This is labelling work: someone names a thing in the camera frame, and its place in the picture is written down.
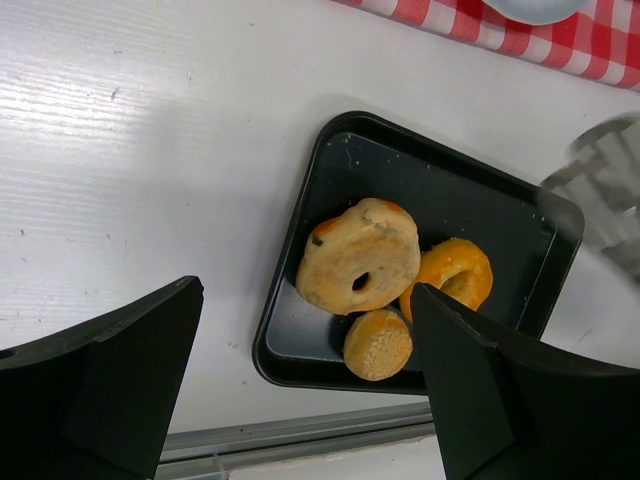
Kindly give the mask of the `plain beige bagel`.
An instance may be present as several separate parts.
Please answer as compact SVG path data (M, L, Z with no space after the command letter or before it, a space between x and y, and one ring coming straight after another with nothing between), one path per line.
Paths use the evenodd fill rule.
M415 280L418 228L400 206L365 198L310 233L295 279L308 303L348 315L385 307Z

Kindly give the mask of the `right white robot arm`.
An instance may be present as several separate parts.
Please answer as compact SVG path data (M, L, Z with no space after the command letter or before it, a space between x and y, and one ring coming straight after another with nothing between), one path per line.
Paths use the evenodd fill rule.
M537 203L562 234L639 285L639 113L607 119L576 138L568 163L540 184Z

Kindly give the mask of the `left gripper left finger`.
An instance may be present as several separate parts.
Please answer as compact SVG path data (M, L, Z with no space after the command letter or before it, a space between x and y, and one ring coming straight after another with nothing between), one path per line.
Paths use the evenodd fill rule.
M4 479L151 479L203 306L185 276L1 352Z

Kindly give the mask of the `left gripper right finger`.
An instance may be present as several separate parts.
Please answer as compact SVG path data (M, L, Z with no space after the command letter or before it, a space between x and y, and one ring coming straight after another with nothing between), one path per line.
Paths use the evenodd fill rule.
M639 373L544 344L430 285L413 331L450 479L635 479Z

